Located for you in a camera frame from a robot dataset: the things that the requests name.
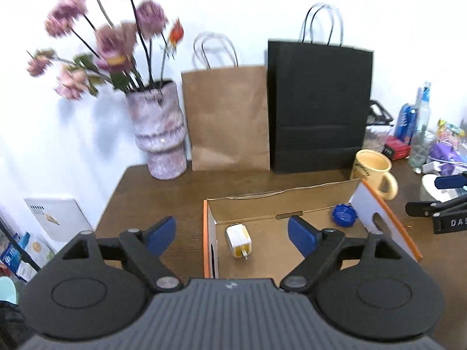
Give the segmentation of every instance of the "orange rosebud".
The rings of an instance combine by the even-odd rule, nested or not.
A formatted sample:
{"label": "orange rosebud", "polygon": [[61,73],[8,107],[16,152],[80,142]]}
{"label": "orange rosebud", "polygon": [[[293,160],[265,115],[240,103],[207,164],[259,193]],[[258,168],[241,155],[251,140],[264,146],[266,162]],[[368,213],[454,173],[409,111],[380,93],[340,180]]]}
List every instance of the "orange rosebud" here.
{"label": "orange rosebud", "polygon": [[183,38],[183,27],[180,24],[180,20],[177,18],[174,25],[172,26],[172,30],[170,30],[169,35],[169,42],[172,46],[177,47],[177,43],[180,42]]}

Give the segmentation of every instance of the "brown paper bag handle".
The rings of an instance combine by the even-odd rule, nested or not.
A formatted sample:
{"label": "brown paper bag handle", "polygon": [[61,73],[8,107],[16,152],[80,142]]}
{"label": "brown paper bag handle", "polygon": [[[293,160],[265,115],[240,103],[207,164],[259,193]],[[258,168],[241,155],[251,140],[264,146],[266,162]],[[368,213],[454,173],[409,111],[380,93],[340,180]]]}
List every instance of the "brown paper bag handle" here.
{"label": "brown paper bag handle", "polygon": [[340,25],[340,44],[339,44],[339,46],[342,46],[342,43],[344,42],[344,23],[343,23],[343,20],[342,20],[342,15],[340,14],[339,9],[337,9],[335,7],[332,7],[331,5],[326,4],[326,3],[316,3],[308,10],[308,12],[307,12],[307,14],[305,16],[304,24],[302,25],[302,30],[303,30],[302,43],[304,43],[304,41],[305,41],[306,22],[308,20],[308,16],[310,15],[311,11],[313,9],[315,9],[315,8],[318,8],[318,9],[313,14],[313,17],[311,18],[311,23],[310,23],[310,41],[311,41],[311,43],[313,43],[313,21],[314,21],[316,15],[317,15],[317,13],[321,9],[326,9],[328,11],[329,17],[331,19],[331,32],[329,34],[327,44],[330,44],[330,42],[331,42],[331,36],[332,36],[332,32],[334,30],[334,14],[336,14],[336,16],[337,16],[337,18],[339,20],[339,25]]}
{"label": "brown paper bag handle", "polygon": [[[203,41],[201,42],[201,53],[202,53],[202,58],[200,58],[200,55],[198,53],[198,50],[196,49],[196,44],[198,43],[198,41],[202,38],[203,38]],[[205,52],[205,49],[204,49],[204,45],[207,41],[210,41],[211,39],[217,39],[223,46],[223,48],[226,50],[226,52],[229,54],[230,56],[230,59],[232,59],[232,62],[233,62],[233,65],[235,67],[238,67],[238,56],[237,56],[237,51],[235,51],[235,47],[232,43],[232,41],[224,34],[218,34],[218,33],[214,33],[214,32],[211,32],[211,31],[205,31],[201,34],[199,34],[196,38],[195,38],[195,41],[193,42],[193,51],[195,52],[195,56],[198,58],[198,60],[200,60],[201,62],[204,62],[204,64],[206,65],[206,68],[207,69],[211,69],[211,65],[209,64],[209,60],[207,59],[207,56],[206,56],[206,52]],[[232,51],[234,52],[234,55],[232,56],[232,53],[228,50],[228,48],[226,47],[226,44],[227,43],[231,48],[232,48]]]}

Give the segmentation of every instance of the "red box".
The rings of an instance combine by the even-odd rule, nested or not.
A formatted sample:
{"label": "red box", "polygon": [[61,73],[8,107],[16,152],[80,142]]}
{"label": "red box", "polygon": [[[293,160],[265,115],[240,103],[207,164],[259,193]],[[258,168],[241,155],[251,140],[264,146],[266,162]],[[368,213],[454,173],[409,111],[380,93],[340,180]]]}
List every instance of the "red box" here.
{"label": "red box", "polygon": [[406,158],[410,155],[410,145],[398,140],[395,136],[389,136],[382,153],[390,160]]}

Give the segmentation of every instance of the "light green object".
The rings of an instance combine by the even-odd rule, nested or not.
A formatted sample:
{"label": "light green object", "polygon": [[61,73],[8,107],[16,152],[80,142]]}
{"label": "light green object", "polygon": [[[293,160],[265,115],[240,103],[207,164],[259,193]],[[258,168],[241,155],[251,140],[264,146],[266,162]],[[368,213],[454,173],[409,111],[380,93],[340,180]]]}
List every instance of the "light green object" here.
{"label": "light green object", "polygon": [[0,300],[18,304],[18,294],[16,293],[15,284],[8,276],[0,277]]}

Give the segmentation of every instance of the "gray ribbed surface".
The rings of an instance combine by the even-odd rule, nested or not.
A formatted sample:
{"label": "gray ribbed surface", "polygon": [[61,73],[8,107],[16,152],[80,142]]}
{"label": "gray ribbed surface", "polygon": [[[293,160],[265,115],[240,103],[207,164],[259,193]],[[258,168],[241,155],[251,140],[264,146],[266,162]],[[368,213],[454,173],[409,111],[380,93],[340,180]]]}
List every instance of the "gray ribbed surface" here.
{"label": "gray ribbed surface", "polygon": [[402,344],[354,339],[323,321],[310,301],[271,280],[195,279],[158,295],[124,331],[83,343],[32,338],[22,350],[441,350],[428,337]]}

